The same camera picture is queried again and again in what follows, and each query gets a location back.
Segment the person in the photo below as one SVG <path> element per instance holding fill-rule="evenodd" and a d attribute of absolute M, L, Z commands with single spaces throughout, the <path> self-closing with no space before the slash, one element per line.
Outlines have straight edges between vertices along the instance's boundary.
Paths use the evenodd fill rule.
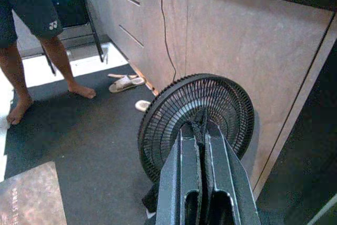
<path fill-rule="evenodd" d="M 78 84 L 73 76 L 66 50 L 58 39 L 62 25 L 51 0 L 0 0 L 0 67 L 14 87 L 18 102 L 7 116 L 9 124 L 18 124 L 33 104 L 29 95 L 16 41 L 12 10 L 41 42 L 48 57 L 59 69 L 70 92 L 88 99 L 96 96 L 93 89 Z"/>

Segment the fan grille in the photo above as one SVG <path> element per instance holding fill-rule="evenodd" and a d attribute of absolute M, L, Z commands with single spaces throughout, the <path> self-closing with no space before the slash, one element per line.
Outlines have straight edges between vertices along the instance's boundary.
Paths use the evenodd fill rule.
<path fill-rule="evenodd" d="M 185 77 L 164 89 L 147 109 L 138 135 L 138 150 L 148 177 L 157 181 L 179 129 L 202 108 L 220 126 L 234 152 L 241 158 L 249 145 L 253 105 L 233 81 L 212 74 Z"/>

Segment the leg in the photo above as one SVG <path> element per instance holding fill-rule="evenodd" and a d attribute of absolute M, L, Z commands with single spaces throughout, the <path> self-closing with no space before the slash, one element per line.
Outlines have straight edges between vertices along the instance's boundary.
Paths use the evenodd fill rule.
<path fill-rule="evenodd" d="M 33 100 L 27 90 L 22 60 L 17 50 L 16 42 L 7 48 L 0 48 L 0 67 L 19 97 L 15 109 L 7 116 L 7 121 L 16 125 L 33 104 Z"/>
<path fill-rule="evenodd" d="M 93 89 L 81 86 L 75 81 L 70 68 L 67 52 L 57 36 L 51 39 L 39 38 L 39 40 L 42 44 L 42 47 L 47 52 L 50 60 L 55 64 L 55 66 L 64 76 L 64 79 L 67 81 L 70 92 L 87 97 L 88 99 L 92 99 L 94 96 L 96 96 L 96 92 Z"/>

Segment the logo on shorts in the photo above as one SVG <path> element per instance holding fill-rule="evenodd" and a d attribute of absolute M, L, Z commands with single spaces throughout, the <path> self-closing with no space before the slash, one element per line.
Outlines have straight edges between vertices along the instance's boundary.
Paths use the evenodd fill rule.
<path fill-rule="evenodd" d="M 49 30 L 53 30 L 54 28 L 57 28 L 57 21 L 49 23 Z"/>

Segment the white tile floor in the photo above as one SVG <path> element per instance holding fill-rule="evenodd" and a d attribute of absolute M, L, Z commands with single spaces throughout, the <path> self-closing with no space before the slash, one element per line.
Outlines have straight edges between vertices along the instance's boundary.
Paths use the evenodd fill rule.
<path fill-rule="evenodd" d="M 94 45 L 82 47 L 81 52 L 92 52 Z M 101 63 L 98 55 L 90 56 L 80 60 L 71 61 L 71 67 L 74 76 L 93 73 L 127 64 L 125 58 L 111 44 L 104 43 L 102 48 L 108 56 L 108 63 Z M 51 72 L 45 56 L 37 56 L 23 60 L 25 77 L 28 87 L 38 86 L 46 83 L 52 83 L 63 79 L 59 71 L 56 76 Z M 4 180 L 7 157 L 4 155 L 6 145 L 6 134 L 8 124 L 6 116 L 9 113 L 11 102 L 13 100 L 13 87 L 8 82 L 3 72 L 0 70 L 0 182 Z"/>

